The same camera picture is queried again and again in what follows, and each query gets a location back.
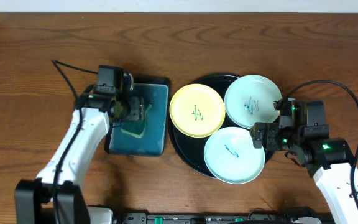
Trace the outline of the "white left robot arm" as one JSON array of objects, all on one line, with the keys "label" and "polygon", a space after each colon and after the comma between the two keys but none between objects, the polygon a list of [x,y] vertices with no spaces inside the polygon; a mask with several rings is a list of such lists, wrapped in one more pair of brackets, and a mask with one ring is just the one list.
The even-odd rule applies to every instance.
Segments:
[{"label": "white left robot arm", "polygon": [[83,93],[71,125],[50,162],[34,180],[20,180],[14,192],[18,223],[112,223],[107,207],[88,206],[81,193],[86,172],[114,123],[141,121],[141,96]]}]

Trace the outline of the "mint plate with large scribble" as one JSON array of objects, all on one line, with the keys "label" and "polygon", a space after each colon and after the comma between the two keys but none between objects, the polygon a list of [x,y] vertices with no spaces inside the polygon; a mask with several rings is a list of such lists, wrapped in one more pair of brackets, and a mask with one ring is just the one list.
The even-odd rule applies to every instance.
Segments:
[{"label": "mint plate with large scribble", "polygon": [[229,85],[224,104],[229,118],[238,126],[249,129],[256,122],[274,122],[278,112],[273,103],[281,98],[279,87],[269,78],[246,75]]}]

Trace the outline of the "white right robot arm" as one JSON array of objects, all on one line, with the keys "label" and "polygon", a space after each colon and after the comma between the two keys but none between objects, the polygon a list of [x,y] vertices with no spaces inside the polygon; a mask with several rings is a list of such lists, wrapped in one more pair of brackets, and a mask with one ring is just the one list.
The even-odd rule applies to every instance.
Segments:
[{"label": "white right robot arm", "polygon": [[305,167],[326,200],[335,223],[358,223],[358,170],[343,138],[330,138],[327,124],[283,127],[255,123],[250,129],[255,148],[285,151]]}]

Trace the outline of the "mint plate with small scribble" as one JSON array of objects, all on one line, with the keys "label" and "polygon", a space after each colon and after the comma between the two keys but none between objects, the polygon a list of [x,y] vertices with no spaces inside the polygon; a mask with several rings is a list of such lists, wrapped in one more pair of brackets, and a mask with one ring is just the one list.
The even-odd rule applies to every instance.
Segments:
[{"label": "mint plate with small scribble", "polygon": [[253,146],[248,130],[226,127],[212,134],[204,146],[208,170],[228,184],[245,184],[259,176],[265,165],[265,151]]}]

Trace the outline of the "yellow plate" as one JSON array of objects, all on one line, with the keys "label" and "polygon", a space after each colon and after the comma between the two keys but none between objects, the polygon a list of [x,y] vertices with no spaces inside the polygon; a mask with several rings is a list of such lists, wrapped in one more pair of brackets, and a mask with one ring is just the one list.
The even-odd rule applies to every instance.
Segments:
[{"label": "yellow plate", "polygon": [[181,133],[204,138],[215,133],[224,122],[226,109],[219,93],[203,84],[189,84],[172,96],[170,119]]}]

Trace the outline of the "green yellow sponge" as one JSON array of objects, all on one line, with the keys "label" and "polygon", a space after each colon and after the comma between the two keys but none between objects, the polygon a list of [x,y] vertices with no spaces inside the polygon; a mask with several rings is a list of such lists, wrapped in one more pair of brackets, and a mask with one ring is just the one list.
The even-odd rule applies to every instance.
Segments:
[{"label": "green yellow sponge", "polygon": [[142,121],[131,121],[131,122],[125,122],[121,126],[121,132],[124,134],[128,134],[130,136],[133,136],[135,138],[141,138],[146,130],[147,126],[147,117],[150,109],[152,108],[151,104],[146,103],[145,104],[145,117]]}]

